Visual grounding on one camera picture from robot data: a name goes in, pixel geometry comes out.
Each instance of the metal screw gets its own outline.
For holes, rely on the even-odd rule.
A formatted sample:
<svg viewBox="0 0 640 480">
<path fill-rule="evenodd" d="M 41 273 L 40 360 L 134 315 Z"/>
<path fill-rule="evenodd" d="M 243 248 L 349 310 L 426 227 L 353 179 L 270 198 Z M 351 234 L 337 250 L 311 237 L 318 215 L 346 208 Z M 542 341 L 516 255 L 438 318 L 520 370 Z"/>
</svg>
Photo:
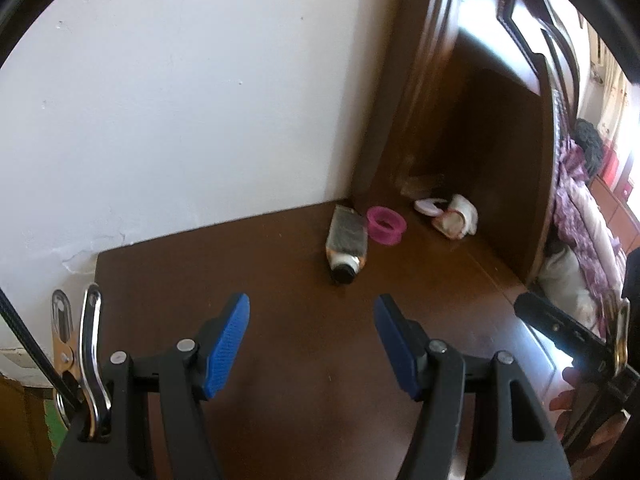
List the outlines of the metal screw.
<svg viewBox="0 0 640 480">
<path fill-rule="evenodd" d="M 127 360 L 127 354 L 125 354 L 122 350 L 118 350 L 111 354 L 109 361 L 111 361 L 115 365 L 121 365 L 124 361 Z"/>
<path fill-rule="evenodd" d="M 510 365 L 515 361 L 515 357 L 511 355 L 506 350 L 500 350 L 498 352 L 498 361 L 500 361 L 503 365 Z"/>
<path fill-rule="evenodd" d="M 196 348 L 196 342 L 193 339 L 180 339 L 175 346 L 180 352 L 191 352 Z"/>
<path fill-rule="evenodd" d="M 447 351 L 447 344 L 440 339 L 432 339 L 429 343 L 429 350 L 436 354 L 444 354 Z"/>
</svg>

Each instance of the black cable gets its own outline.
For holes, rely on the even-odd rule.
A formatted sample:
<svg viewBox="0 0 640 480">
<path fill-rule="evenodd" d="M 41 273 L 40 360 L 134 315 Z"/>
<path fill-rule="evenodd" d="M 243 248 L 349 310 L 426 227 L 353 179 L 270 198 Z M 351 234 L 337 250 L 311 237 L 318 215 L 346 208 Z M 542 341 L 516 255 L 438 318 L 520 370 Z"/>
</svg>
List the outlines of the black cable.
<svg viewBox="0 0 640 480">
<path fill-rule="evenodd" d="M 42 351 L 42 348 L 40 348 L 36 340 L 31 335 L 31 332 L 29 332 L 29 329 L 25 326 L 20 315 L 15 311 L 11 301 L 9 301 L 5 296 L 2 288 L 0 288 L 0 314 L 18 338 L 18 341 L 20 341 L 24 349 L 31 356 L 31 359 L 33 359 L 33 361 L 38 365 L 38 368 L 53 385 L 56 391 L 63 399 L 65 399 L 65 402 L 69 406 L 72 406 L 76 411 L 80 410 L 80 401 L 76 398 L 69 387 L 66 386 L 62 377 L 58 375 L 56 369 Z"/>
</svg>

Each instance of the pink ring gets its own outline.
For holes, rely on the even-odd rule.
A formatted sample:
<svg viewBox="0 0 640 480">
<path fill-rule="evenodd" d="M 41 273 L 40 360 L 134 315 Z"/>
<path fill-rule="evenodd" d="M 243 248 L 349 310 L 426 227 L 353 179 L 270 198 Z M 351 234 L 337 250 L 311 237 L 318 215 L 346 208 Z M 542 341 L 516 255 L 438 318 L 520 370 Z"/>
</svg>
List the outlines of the pink ring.
<svg viewBox="0 0 640 480">
<path fill-rule="evenodd" d="M 396 245 L 406 231 L 404 218 L 388 207 L 377 205 L 369 208 L 367 221 L 369 236 L 379 244 Z"/>
</svg>

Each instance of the pink plastic spool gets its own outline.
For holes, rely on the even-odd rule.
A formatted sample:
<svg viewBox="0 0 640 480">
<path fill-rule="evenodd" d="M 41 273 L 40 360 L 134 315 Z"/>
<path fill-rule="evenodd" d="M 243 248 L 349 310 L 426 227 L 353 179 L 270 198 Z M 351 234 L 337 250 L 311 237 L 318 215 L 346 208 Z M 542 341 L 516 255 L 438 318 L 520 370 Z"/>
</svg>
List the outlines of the pink plastic spool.
<svg viewBox="0 0 640 480">
<path fill-rule="evenodd" d="M 396 245 L 406 231 L 406 221 L 388 207 L 373 206 L 367 211 L 367 228 L 372 240 L 383 245 Z"/>
</svg>

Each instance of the brown wooden table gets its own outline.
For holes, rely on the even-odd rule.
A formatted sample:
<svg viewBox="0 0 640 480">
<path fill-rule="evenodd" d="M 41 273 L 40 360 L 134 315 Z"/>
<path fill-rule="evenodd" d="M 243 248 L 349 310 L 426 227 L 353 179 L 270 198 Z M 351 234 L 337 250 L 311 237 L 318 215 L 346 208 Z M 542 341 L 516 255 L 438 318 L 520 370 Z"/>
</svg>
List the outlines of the brown wooden table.
<svg viewBox="0 0 640 480">
<path fill-rule="evenodd" d="M 98 258 L 103 359 L 164 351 L 194 335 L 232 292 L 249 295 L 251 321 L 226 388 L 202 405 L 228 480 L 396 477 L 420 406 L 397 386 L 374 328 L 382 292 L 460 351 L 510 350 L 541 399 L 559 387 L 556 366 L 513 314 L 522 284 L 480 238 L 450 242 L 401 208 L 401 244 L 370 241 L 361 275 L 335 286 L 324 256 L 333 209 L 243 219 Z M 171 478 L 155 398 L 150 412 L 158 478 Z"/>
</svg>

